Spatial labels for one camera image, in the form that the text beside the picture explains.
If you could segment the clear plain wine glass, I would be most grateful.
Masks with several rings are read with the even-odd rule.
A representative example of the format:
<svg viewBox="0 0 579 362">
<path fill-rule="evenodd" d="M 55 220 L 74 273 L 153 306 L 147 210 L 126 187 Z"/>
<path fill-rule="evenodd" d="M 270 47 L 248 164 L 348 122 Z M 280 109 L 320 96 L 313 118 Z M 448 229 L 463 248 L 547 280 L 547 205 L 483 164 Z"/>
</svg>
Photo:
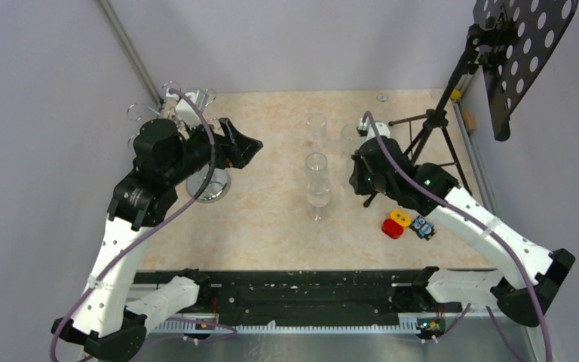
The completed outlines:
<svg viewBox="0 0 579 362">
<path fill-rule="evenodd" d="M 325 115 L 319 112 L 311 114 L 306 124 L 308 126 L 308 138 L 311 141 L 311 147 L 314 151 L 320 151 L 323 148 L 323 141 L 326 139 L 327 120 Z"/>
</svg>

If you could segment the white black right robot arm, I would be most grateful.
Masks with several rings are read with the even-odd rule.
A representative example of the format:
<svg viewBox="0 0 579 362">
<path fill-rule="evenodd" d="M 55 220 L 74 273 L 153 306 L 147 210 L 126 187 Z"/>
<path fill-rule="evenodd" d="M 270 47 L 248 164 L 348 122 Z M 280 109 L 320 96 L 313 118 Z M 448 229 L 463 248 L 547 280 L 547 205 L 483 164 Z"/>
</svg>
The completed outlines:
<svg viewBox="0 0 579 362">
<path fill-rule="evenodd" d="M 496 307 L 509 319 L 537 327 L 551 306 L 575 257 L 550 251 L 523 237 L 483 206 L 443 167 L 413 164 L 396 140 L 367 140 L 351 156 L 349 179 L 356 195 L 384 195 L 441 225 L 487 258 L 492 270 L 427 267 L 413 284 L 412 301 L 422 311 L 440 303 Z"/>
</svg>

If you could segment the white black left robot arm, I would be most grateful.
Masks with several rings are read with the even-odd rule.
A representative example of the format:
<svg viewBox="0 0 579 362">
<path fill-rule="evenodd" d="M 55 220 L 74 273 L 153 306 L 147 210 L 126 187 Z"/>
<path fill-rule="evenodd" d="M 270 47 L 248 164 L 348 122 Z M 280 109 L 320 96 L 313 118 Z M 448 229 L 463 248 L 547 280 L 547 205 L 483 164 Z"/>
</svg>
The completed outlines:
<svg viewBox="0 0 579 362">
<path fill-rule="evenodd" d="M 211 303 L 210 279 L 184 269 L 136 301 L 127 296 L 149 237 L 170 217 L 176 187 L 204 171 L 246 167 L 262 149 L 260 140 L 220 118 L 221 133 L 198 126 L 188 136 L 170 119 L 147 121 L 133 141 L 133 169 L 114 188 L 100 251 L 77 305 L 54 321 L 57 340 L 80 345 L 87 358 L 129 361 L 147 335 L 177 312 L 203 311 Z"/>
</svg>

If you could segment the cut pattern stemmed glass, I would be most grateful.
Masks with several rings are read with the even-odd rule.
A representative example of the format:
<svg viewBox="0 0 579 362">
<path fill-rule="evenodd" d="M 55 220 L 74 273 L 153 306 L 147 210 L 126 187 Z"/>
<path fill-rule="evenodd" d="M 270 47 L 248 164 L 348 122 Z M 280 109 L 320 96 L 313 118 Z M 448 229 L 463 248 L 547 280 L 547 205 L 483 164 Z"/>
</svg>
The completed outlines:
<svg viewBox="0 0 579 362">
<path fill-rule="evenodd" d="M 339 138 L 339 145 L 343 155 L 351 155 L 360 146 L 364 138 L 359 135 L 355 124 L 346 124 Z"/>
</svg>

